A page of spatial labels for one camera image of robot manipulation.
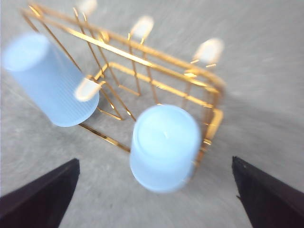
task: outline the gold metal bar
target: gold metal bar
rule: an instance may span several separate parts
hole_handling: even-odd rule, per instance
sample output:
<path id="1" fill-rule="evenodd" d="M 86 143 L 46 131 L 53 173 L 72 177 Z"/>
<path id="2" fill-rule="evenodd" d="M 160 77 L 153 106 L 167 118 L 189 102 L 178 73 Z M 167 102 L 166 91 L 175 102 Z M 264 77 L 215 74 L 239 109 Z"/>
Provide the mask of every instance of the gold metal bar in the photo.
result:
<path id="1" fill-rule="evenodd" d="M 34 14 L 36 16 L 38 16 L 37 14 L 39 14 L 39 12 L 32 6 L 30 6 L 31 10 L 34 12 Z M 43 25 L 43 27 L 48 31 L 48 33 L 53 37 L 53 39 L 59 44 L 59 46 L 63 49 L 63 51 L 65 52 L 65 54 L 69 57 L 69 59 L 74 63 L 74 65 L 81 71 L 80 67 L 78 66 L 78 64 L 75 62 L 75 60 L 73 59 L 73 57 L 70 55 L 70 53 L 67 51 L 67 49 L 63 46 L 63 44 L 59 41 L 59 39 L 54 35 L 54 33 L 49 29 L 49 27 L 43 22 L 43 20 L 39 20 L 41 22 L 41 24 Z"/>
<path id="2" fill-rule="evenodd" d="M 182 104 L 181 104 L 181 108 L 185 109 L 186 108 L 186 104 L 187 104 L 187 96 L 189 96 L 191 90 L 191 83 L 187 83 L 186 84 L 186 89 L 185 89 L 185 96 L 182 100 Z"/>
<path id="3" fill-rule="evenodd" d="M 79 16 L 78 16 L 78 12 L 77 12 L 76 8 L 73 8 L 73 11 L 74 11 L 76 20 L 77 20 L 78 22 L 80 22 Z M 79 25 L 79 27 L 80 27 L 81 32 L 82 32 L 84 35 L 86 35 L 86 32 L 85 32 L 85 30 L 84 30 L 84 27 L 81 26 L 81 25 Z M 97 65 L 98 65 L 99 69 L 102 70 L 102 67 L 101 67 L 101 65 L 100 65 L 100 63 L 99 63 L 99 61 L 98 61 L 98 59 L 97 59 L 97 57 L 96 57 L 96 55 L 95 55 L 95 52 L 94 52 L 94 50 L 93 50 L 93 48 L 92 48 L 91 43 L 87 41 L 87 44 L 88 44 L 88 46 L 89 46 L 89 48 L 90 48 L 90 50 L 91 50 L 91 52 L 92 52 L 92 55 L 93 55 L 93 57 L 94 57 L 94 59 L 95 59 Z"/>
<path id="4" fill-rule="evenodd" d="M 102 92 L 102 94 L 105 96 L 106 100 L 108 101 L 108 103 L 110 104 L 111 108 L 114 109 L 114 111 L 116 112 L 117 115 L 113 115 L 109 112 L 106 112 L 104 110 L 102 110 L 101 108 L 97 107 L 97 109 L 102 112 L 105 113 L 117 120 L 123 120 L 122 116 L 120 115 L 120 113 L 118 112 L 118 110 L 116 109 L 115 105 L 113 104 L 113 102 L 111 101 L 111 99 L 109 98 L 109 96 L 106 94 L 106 92 L 101 88 L 100 91 Z"/>
<path id="5" fill-rule="evenodd" d="M 24 14 L 24 13 L 22 12 L 22 16 L 23 16 L 24 20 L 31 26 L 31 28 L 32 28 L 34 31 L 39 32 L 38 29 L 36 28 L 36 26 L 30 21 L 30 19 L 27 17 L 26 14 Z"/>
<path id="6" fill-rule="evenodd" d="M 65 15 L 65 14 L 62 14 L 62 13 L 59 13 L 57 11 L 54 11 L 50 8 L 47 8 L 47 7 L 43 7 L 39 4 L 35 4 L 35 7 L 39 7 L 39 9 L 41 11 L 43 11 L 44 13 L 46 14 L 49 14 L 51 16 L 55 16 L 55 17 L 59 17 L 67 22 L 70 22 L 70 23 L 73 23 L 73 24 L 77 24 L 77 21 L 75 21 L 73 18 Z M 169 56 L 167 54 L 164 54 L 160 51 L 156 51 L 154 50 L 153 48 L 150 48 L 150 47 L 147 47 L 147 46 L 143 46 L 137 42 L 134 42 L 134 41 L 128 41 L 127 39 L 125 39 L 124 37 L 120 36 L 120 35 L 117 35 L 113 32 L 110 32 L 106 29 L 103 29 L 103 28 L 99 28 L 97 26 L 93 26 L 93 25 L 86 25 L 85 23 L 82 23 L 80 22 L 80 24 L 82 24 L 82 26 L 84 26 L 85 28 L 88 28 L 90 27 L 92 30 L 94 31 L 97 31 L 97 32 L 100 32 L 100 31 L 103 31 L 104 33 L 107 33 L 109 38 L 110 39 L 115 39 L 123 44 L 126 44 L 126 45 L 131 45 L 133 48 L 136 48 L 138 50 L 141 50 L 143 52 L 146 52 L 147 54 L 149 55 L 152 55 L 152 56 L 155 56 L 163 61 L 166 61 L 168 63 L 171 63 L 171 64 L 174 64 L 175 66 L 179 66 L 179 67 L 182 67 L 182 68 L 185 68 L 185 69 L 196 69 L 197 71 L 199 71 L 198 75 L 202 75 L 204 76 L 205 78 L 209 79 L 212 81 L 212 83 L 215 84 L 215 87 L 222 91 L 223 87 L 224 87 L 224 82 L 221 78 L 217 77 L 214 73 L 212 72 L 209 72 L 205 69 L 202 69 L 198 66 L 194 66 L 192 65 L 191 63 L 187 63 L 187 62 L 184 62 L 182 60 L 179 60 L 177 58 L 174 58 L 172 56 Z"/>
<path id="7" fill-rule="evenodd" d="M 130 33 L 128 34 L 128 41 L 131 41 L 131 34 Z M 131 45 L 129 45 L 129 53 L 131 55 L 133 55 Z M 138 96 L 140 96 L 141 95 L 141 89 L 140 89 L 139 81 L 138 81 L 138 78 L 137 78 L 137 71 L 136 71 L 135 62 L 134 62 L 134 60 L 131 60 L 131 61 L 132 61 L 132 67 L 133 67 L 133 71 L 134 71 L 134 77 L 135 77 L 135 80 L 136 80 L 137 93 L 138 93 Z"/>
<path id="8" fill-rule="evenodd" d="M 110 136 L 108 136 L 108 135 L 106 135 L 106 134 L 104 134 L 102 132 L 99 132 L 96 129 L 94 129 L 94 128 L 92 128 L 92 127 L 90 127 L 90 126 L 88 126 L 88 125 L 86 125 L 84 123 L 80 123 L 79 126 L 81 126 L 81 127 L 85 128 L 85 129 L 87 129 L 88 131 L 96 134 L 97 136 L 103 138 L 107 142 L 109 142 L 109 143 L 111 143 L 111 144 L 113 144 L 115 146 L 118 146 L 119 148 L 123 149 L 124 151 L 130 152 L 130 148 L 129 147 L 123 145 L 122 143 L 118 142 L 117 140 L 111 138 Z"/>
<path id="9" fill-rule="evenodd" d="M 115 98 L 120 102 L 120 104 L 124 107 L 124 109 L 126 110 L 127 114 L 129 116 L 131 116 L 131 118 L 136 121 L 135 117 L 133 116 L 133 114 L 131 113 L 131 111 L 128 109 L 128 107 L 124 104 L 124 102 L 121 100 L 120 96 L 115 92 L 115 90 L 113 90 L 112 86 L 110 86 L 109 83 L 107 83 L 106 81 L 104 82 L 104 84 L 106 86 L 108 86 L 108 88 L 111 90 L 111 92 L 113 93 L 113 95 L 115 96 Z"/>
<path id="10" fill-rule="evenodd" d="M 147 54 L 145 52 L 143 52 L 143 59 L 144 60 L 147 60 Z M 153 98 L 154 98 L 154 101 L 156 104 L 160 104 L 159 100 L 158 100 L 158 97 L 157 97 L 157 94 L 156 94 L 156 89 L 155 89 L 155 86 L 152 84 L 152 76 L 151 76 L 151 69 L 150 67 L 146 66 L 147 68 L 147 74 L 148 74 L 148 77 L 150 79 L 150 85 L 151 85 L 151 90 L 152 90 L 152 93 L 153 93 Z"/>
<path id="11" fill-rule="evenodd" d="M 129 69 L 127 67 L 124 67 L 124 66 L 122 66 L 122 65 L 120 65 L 118 63 L 110 62 L 110 66 L 113 67 L 113 68 L 119 69 L 120 71 L 122 71 L 122 72 L 124 72 L 124 73 L 126 73 L 128 75 L 133 76 L 133 71 L 131 69 Z M 145 76 L 145 75 L 143 75 L 143 74 L 138 73 L 137 76 L 138 76 L 138 78 L 140 80 L 142 80 L 144 82 L 147 82 L 147 83 L 150 82 L 150 78 L 147 77 L 147 76 Z M 156 80 L 152 80 L 151 83 L 152 83 L 152 85 L 156 86 L 159 89 L 168 91 L 168 92 L 173 93 L 175 95 L 178 95 L 180 97 L 185 97 L 187 100 L 192 101 L 192 102 L 194 102 L 194 103 L 196 103 L 198 105 L 201 105 L 201 106 L 204 106 L 204 107 L 209 107 L 209 108 L 213 107 L 212 104 L 209 104 L 209 103 L 207 103 L 207 102 L 205 102 L 203 100 L 200 100 L 200 99 L 198 99 L 196 97 L 193 97 L 193 96 L 190 96 L 190 95 L 186 96 L 185 92 L 182 92 L 182 91 L 180 91 L 178 89 L 175 89 L 175 88 L 173 88 L 171 86 L 168 86 L 168 85 L 166 85 L 166 84 L 164 84 L 162 82 L 159 82 L 159 81 L 156 81 Z"/>

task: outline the floor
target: floor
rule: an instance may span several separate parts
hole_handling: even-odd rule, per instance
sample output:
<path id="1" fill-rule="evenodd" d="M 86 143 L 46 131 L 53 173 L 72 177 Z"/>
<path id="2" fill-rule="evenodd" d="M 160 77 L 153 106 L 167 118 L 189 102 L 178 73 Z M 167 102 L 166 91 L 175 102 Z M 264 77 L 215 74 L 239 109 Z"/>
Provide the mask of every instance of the floor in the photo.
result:
<path id="1" fill-rule="evenodd" d="M 38 2 L 72 16 L 72 2 Z M 1 1 L 1 48 L 30 30 L 18 11 L 25 6 Z M 236 197 L 233 155 L 304 191 L 303 12 L 302 1 L 100 1 L 92 23 L 126 35 L 150 15 L 146 44 L 185 61 L 208 38 L 225 42 L 216 69 L 226 82 L 225 116 L 214 143 L 185 188 L 149 192 L 133 178 L 126 153 L 79 126 L 52 125 L 1 69 L 1 195 L 76 157 L 81 175 L 62 228 L 251 227 Z M 68 45 L 90 71 L 87 47 Z M 129 144 L 128 131 L 113 130 Z"/>

